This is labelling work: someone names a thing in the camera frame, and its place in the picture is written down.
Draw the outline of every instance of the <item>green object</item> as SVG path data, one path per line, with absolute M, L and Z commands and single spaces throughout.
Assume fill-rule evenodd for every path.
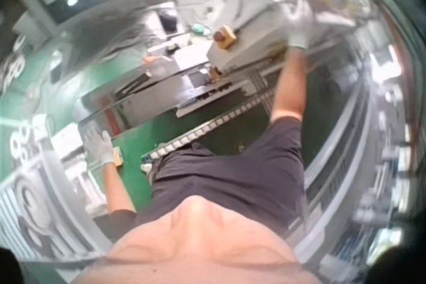
M 195 23 L 195 24 L 193 24 L 193 26 L 192 26 L 192 30 L 193 30 L 193 31 L 194 31 L 194 33 L 196 33 L 197 35 L 202 36 L 202 35 L 204 35 L 205 27 L 204 27 L 203 25 L 199 24 L 199 23 Z

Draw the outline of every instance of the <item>workstation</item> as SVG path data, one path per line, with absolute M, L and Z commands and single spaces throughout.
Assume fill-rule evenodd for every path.
M 85 134 L 110 134 L 137 210 L 150 203 L 146 168 L 160 157 L 195 141 L 241 154 L 269 126 L 288 49 L 278 6 L 295 0 L 19 1 L 21 36 L 2 65 L 4 246 L 68 282 L 117 240 Z M 330 221 L 324 213 L 337 210 L 361 162 L 375 113 L 371 55 L 380 66 L 397 62 L 371 0 L 310 4 L 318 25 L 302 130 L 309 212 L 287 234 L 303 262 L 315 253 L 306 235 Z

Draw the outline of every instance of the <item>man's hand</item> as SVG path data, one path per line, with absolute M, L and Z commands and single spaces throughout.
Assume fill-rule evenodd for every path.
M 85 147 L 102 166 L 114 163 L 114 147 L 107 131 L 101 136 L 95 129 L 90 129 L 85 136 Z
M 286 16 L 288 29 L 288 46 L 306 50 L 309 48 L 314 28 L 314 14 L 306 0 L 298 0 L 296 8 L 292 10 L 288 4 L 282 5 Z

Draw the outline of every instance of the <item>ceiling light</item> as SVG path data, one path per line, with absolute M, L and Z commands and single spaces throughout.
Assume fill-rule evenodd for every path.
M 79 2 L 79 0 L 67 0 L 67 5 L 69 7 L 72 7 L 73 5 L 75 5 L 78 2 Z

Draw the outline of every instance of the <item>orange object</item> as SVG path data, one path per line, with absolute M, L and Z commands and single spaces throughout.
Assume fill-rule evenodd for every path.
M 237 40 L 236 35 L 228 26 L 221 27 L 213 35 L 213 39 L 221 49 L 229 49 Z
M 121 150 L 118 146 L 116 146 L 114 148 L 114 164 L 117 168 L 119 168 L 119 167 L 122 166 L 123 163 L 124 163 L 124 161 L 122 159 Z

